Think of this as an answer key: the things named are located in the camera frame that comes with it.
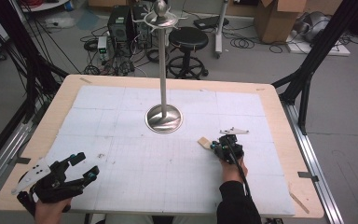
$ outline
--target hand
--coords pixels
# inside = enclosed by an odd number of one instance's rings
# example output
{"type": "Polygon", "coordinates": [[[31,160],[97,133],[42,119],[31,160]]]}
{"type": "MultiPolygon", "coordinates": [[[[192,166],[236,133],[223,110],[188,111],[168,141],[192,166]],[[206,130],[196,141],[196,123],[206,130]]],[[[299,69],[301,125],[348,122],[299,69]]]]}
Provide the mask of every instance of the hand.
{"type": "Polygon", "coordinates": [[[35,224],[58,224],[60,223],[62,210],[66,205],[70,205],[72,198],[62,200],[57,203],[42,203],[40,200],[36,203],[36,212],[34,215],[35,224]]]}
{"type": "MultiPolygon", "coordinates": [[[[240,175],[240,171],[238,170],[237,166],[235,164],[230,164],[226,161],[220,160],[220,164],[222,165],[223,169],[223,183],[227,181],[238,181],[243,183],[242,177],[240,175]]],[[[248,175],[248,168],[246,168],[243,157],[238,159],[238,164],[243,170],[243,173],[245,176],[248,175]]]]}

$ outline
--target metal rail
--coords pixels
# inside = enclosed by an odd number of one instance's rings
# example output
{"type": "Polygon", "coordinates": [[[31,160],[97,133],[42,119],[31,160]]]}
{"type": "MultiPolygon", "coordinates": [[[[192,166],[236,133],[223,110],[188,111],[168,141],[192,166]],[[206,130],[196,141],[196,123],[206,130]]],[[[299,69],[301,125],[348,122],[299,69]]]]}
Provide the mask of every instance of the metal rail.
{"type": "Polygon", "coordinates": [[[317,181],[313,181],[313,184],[318,192],[328,220],[331,224],[343,224],[344,221],[338,211],[337,204],[333,198],[330,188],[327,185],[327,181],[324,178],[324,173],[318,159],[316,158],[312,145],[310,144],[310,139],[307,135],[302,133],[300,127],[297,125],[298,113],[296,107],[285,103],[282,103],[282,107],[286,116],[289,118],[293,133],[295,134],[298,146],[300,147],[301,154],[304,158],[304,162],[308,166],[310,174],[318,177],[317,181]]]}

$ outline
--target metal stand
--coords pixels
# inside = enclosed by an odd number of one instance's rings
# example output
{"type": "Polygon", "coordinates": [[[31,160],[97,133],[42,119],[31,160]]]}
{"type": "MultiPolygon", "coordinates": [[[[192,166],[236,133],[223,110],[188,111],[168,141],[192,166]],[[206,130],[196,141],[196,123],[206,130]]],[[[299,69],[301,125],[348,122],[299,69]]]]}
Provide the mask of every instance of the metal stand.
{"type": "Polygon", "coordinates": [[[216,30],[216,39],[215,39],[215,52],[216,58],[220,58],[220,54],[222,54],[222,35],[223,35],[223,22],[225,20],[226,10],[227,10],[228,0],[223,1],[222,10],[220,11],[219,16],[219,26],[216,30]]]}
{"type": "Polygon", "coordinates": [[[303,134],[307,134],[305,123],[312,76],[357,14],[358,1],[344,0],[301,66],[293,74],[272,83],[275,88],[289,83],[280,94],[281,100],[289,105],[293,105],[302,92],[298,126],[303,134]]]}
{"type": "Polygon", "coordinates": [[[178,19],[168,12],[164,1],[155,3],[154,11],[145,16],[145,23],[158,29],[159,78],[161,90],[161,105],[153,106],[145,115],[147,127],[156,133],[172,133],[179,129],[183,122],[183,115],[173,105],[167,105],[166,97],[166,66],[165,66],[165,29],[172,28],[178,19]]]}

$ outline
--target white device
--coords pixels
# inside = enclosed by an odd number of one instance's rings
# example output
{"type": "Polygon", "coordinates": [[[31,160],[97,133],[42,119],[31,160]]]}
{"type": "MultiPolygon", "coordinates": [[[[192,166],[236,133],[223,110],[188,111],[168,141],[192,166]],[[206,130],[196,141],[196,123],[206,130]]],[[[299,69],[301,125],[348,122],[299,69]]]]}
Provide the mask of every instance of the white device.
{"type": "Polygon", "coordinates": [[[107,47],[107,36],[98,37],[98,53],[100,60],[106,62],[109,60],[109,50],[107,47]]]}

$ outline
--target computer tower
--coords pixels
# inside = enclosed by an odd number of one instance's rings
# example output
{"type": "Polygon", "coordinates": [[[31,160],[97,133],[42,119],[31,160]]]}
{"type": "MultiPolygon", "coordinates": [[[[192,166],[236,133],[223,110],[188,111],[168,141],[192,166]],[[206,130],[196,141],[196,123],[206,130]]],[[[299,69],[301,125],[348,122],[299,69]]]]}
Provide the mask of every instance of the computer tower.
{"type": "Polygon", "coordinates": [[[117,42],[132,41],[134,28],[130,6],[114,6],[107,27],[111,37],[117,42]]]}
{"type": "Polygon", "coordinates": [[[138,49],[150,49],[152,47],[151,27],[142,21],[147,13],[147,5],[132,7],[133,19],[138,21],[134,23],[138,49]]]}
{"type": "Polygon", "coordinates": [[[114,6],[107,23],[115,56],[130,57],[135,31],[129,6],[114,6]]]}

